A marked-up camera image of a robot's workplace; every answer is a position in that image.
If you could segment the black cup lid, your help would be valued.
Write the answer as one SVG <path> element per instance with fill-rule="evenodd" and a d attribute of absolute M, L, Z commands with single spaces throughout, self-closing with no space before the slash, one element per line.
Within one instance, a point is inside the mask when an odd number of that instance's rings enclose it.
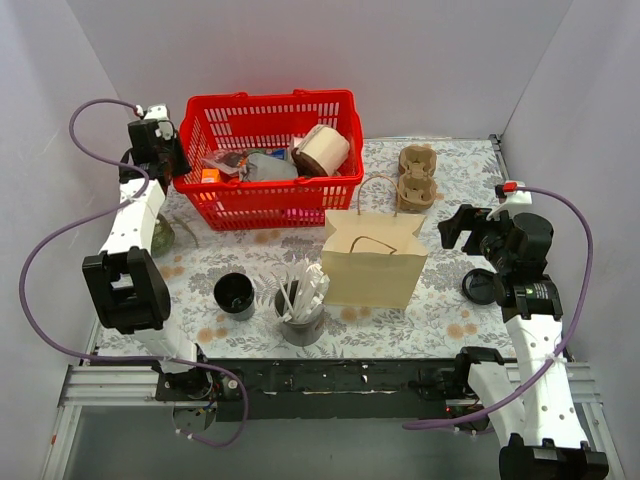
<path fill-rule="evenodd" d="M 465 298 L 477 305 L 490 305 L 495 302 L 494 273 L 476 268 L 469 271 L 461 283 Z"/>

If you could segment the kraft paper bag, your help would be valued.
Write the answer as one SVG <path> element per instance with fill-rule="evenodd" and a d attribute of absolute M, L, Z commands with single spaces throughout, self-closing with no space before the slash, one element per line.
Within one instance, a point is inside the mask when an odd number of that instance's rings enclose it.
<path fill-rule="evenodd" d="M 426 216 L 354 210 L 325 211 L 321 267 L 329 278 L 324 303 L 407 308 L 428 251 L 420 241 Z"/>

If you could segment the red plastic shopping basket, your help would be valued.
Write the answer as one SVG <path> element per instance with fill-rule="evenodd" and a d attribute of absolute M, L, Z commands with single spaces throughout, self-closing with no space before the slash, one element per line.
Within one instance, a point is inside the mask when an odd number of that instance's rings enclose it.
<path fill-rule="evenodd" d="M 174 186 L 214 230 L 321 226 L 364 176 L 349 90 L 195 96 L 180 139 L 192 171 Z"/>

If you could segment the stack of black paper cups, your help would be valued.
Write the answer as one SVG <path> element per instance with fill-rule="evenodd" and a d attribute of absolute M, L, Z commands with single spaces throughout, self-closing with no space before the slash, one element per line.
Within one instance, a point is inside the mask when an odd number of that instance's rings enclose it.
<path fill-rule="evenodd" d="M 253 283 L 239 272 L 228 273 L 216 282 L 214 299 L 220 309 L 236 321 L 247 321 L 255 312 Z"/>

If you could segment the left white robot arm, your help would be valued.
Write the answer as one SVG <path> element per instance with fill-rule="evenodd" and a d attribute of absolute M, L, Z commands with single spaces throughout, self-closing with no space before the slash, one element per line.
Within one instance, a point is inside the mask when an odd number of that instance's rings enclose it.
<path fill-rule="evenodd" d="M 131 336 L 158 358 L 159 370 L 179 375 L 178 387 L 193 400 L 213 386 L 198 365 L 198 347 L 169 320 L 168 286 L 151 250 L 159 211 L 175 176 L 190 171 L 178 132 L 166 108 L 156 105 L 128 125 L 131 149 L 121 160 L 120 200 L 110 234 L 100 252 L 88 256 L 82 272 L 98 318 L 106 329 Z"/>

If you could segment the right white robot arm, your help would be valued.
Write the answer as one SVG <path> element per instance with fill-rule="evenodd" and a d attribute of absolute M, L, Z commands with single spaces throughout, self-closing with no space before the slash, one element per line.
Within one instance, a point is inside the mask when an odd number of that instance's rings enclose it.
<path fill-rule="evenodd" d="M 466 362 L 452 373 L 454 389 L 493 407 L 491 423 L 501 450 L 503 479 L 604 479 L 605 453 L 592 449 L 574 407 L 563 348 L 562 306 L 546 274 L 553 227 L 532 213 L 510 216 L 464 204 L 438 225 L 451 249 L 462 232 L 462 250 L 484 257 L 494 268 L 493 291 L 516 352 L 520 387 L 509 382 L 497 353 L 462 350 Z"/>

